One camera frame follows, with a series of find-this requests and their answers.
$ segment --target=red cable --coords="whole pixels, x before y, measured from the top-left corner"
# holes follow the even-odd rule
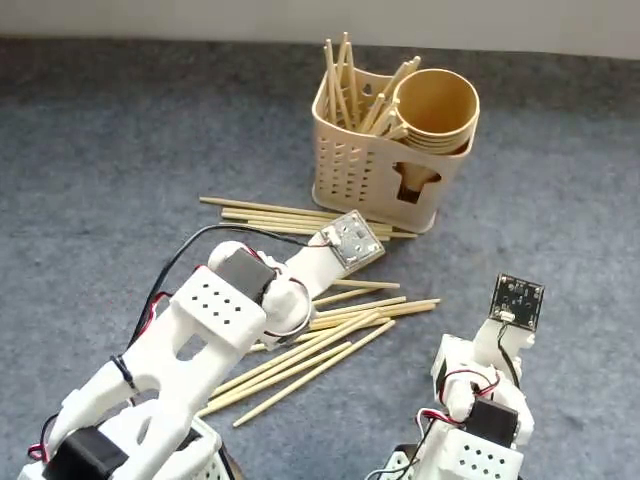
[[[478,376],[482,377],[482,378],[483,378],[484,380],[486,380],[486,382],[489,384],[487,387],[485,387],[485,390],[486,390],[487,388],[489,388],[489,387],[491,387],[491,386],[493,385],[493,383],[491,382],[491,380],[489,380],[489,379],[487,378],[487,376],[486,376],[486,375],[484,375],[484,374],[482,374],[482,373],[480,373],[480,372],[476,372],[475,370],[471,370],[471,369],[469,369],[469,368],[461,368],[460,370],[452,370],[451,372],[448,372],[448,373],[444,376],[444,378],[442,379],[442,389],[440,390],[440,393],[439,393],[439,395],[438,395],[438,399],[440,400],[440,403],[441,403],[441,404],[443,404],[443,405],[444,405],[444,400],[443,400],[443,397],[444,397],[444,388],[445,388],[445,386],[447,385],[447,378],[449,378],[451,375],[455,375],[455,374],[457,374],[457,373],[473,373],[473,374],[475,374],[475,375],[478,375]]]

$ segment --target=circuit board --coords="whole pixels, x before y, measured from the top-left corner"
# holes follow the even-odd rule
[[[493,291],[489,318],[502,321],[500,312],[509,312],[515,316],[514,325],[535,332],[543,294],[543,285],[501,273]]]

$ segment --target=paper cup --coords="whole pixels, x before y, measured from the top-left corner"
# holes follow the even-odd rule
[[[449,70],[419,70],[394,92],[398,118],[407,125],[406,143],[436,155],[453,152],[471,137],[480,100],[464,77]]]

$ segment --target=bracket hole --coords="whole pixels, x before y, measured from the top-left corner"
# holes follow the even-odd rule
[[[180,347],[180,350],[176,352],[176,358],[180,361],[187,362],[206,346],[207,343],[199,335],[192,335],[191,338]]]

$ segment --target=black wire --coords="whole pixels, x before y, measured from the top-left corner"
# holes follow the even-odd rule
[[[518,374],[516,373],[516,368],[513,366],[513,362],[511,361],[511,357],[506,352],[504,347],[502,346],[502,337],[504,337],[505,332],[507,331],[507,323],[504,323],[498,332],[498,350],[502,354],[502,358],[507,364],[507,368],[509,368],[509,372],[511,373],[511,377],[513,378],[513,384],[516,388],[520,388],[520,380],[518,380]]]
[[[427,427],[427,429],[424,432],[424,435],[422,436],[422,440],[420,440],[420,443],[418,443],[417,447],[416,447],[416,451],[413,452],[413,455],[411,455],[411,458],[409,459],[409,464],[407,465],[407,468],[404,472],[402,472],[402,475],[400,475],[397,480],[402,480],[405,475],[407,474],[407,472],[409,471],[409,468],[411,468],[414,464],[414,462],[416,461],[416,457],[418,456],[418,452],[420,451],[420,448],[422,447],[422,444],[424,443],[424,441],[427,439],[427,436],[429,435],[429,432],[431,431],[431,427],[433,427],[433,422],[435,422],[435,419],[431,419],[431,421],[429,422],[429,426]]]
[[[200,230],[198,230],[196,233],[194,233],[193,235],[191,235],[191,237],[189,237],[183,244],[182,246],[176,251],[176,253],[173,254],[173,257],[171,257],[171,259],[164,265],[164,267],[162,267],[162,270],[160,271],[160,274],[158,275],[158,277],[156,278],[155,283],[153,284],[153,287],[151,287],[151,291],[149,292],[149,295],[147,296],[147,300],[144,304],[144,308],[142,309],[142,312],[140,313],[140,317],[138,318],[138,323],[136,324],[135,329],[133,330],[133,335],[131,335],[131,340],[129,340],[129,345],[127,345],[127,348],[129,348],[131,345],[133,345],[133,343],[138,339],[138,336],[140,335],[140,332],[142,330],[142,328],[144,327],[144,324],[147,321],[147,318],[149,316],[149,308],[151,308],[151,303],[153,302],[153,298],[156,296],[156,294],[158,293],[158,291],[160,290],[160,287],[162,286],[162,283],[164,282],[165,278],[167,277],[169,271],[171,270],[171,268],[175,265],[175,263],[178,261],[178,259],[182,256],[182,254],[191,246],[191,244],[193,244],[193,242],[195,242],[200,236],[202,236],[202,234],[212,231],[212,230],[230,230],[230,231],[234,231],[234,232],[251,232],[251,233],[257,233],[260,235],[264,235],[266,237],[271,237],[275,240],[280,240],[282,242],[286,242],[286,243],[291,243],[293,245],[298,245],[301,247],[328,247],[329,245],[307,245],[306,242],[300,241],[300,240],[296,240],[294,238],[291,237],[286,237],[284,235],[280,235],[274,232],[269,232],[267,230],[262,230],[260,228],[256,228],[256,227],[250,227],[250,226],[242,226],[242,225],[208,225],[206,227],[201,228]]]
[[[47,461],[47,455],[46,455],[46,447],[44,445],[44,437],[47,435],[47,430],[49,429],[49,425],[51,425],[51,422],[53,422],[56,418],[58,418],[58,413],[55,413],[53,415],[51,415],[49,418],[47,418],[44,421],[44,424],[42,425],[42,431],[40,432],[40,451],[42,453],[42,460],[44,462]]]

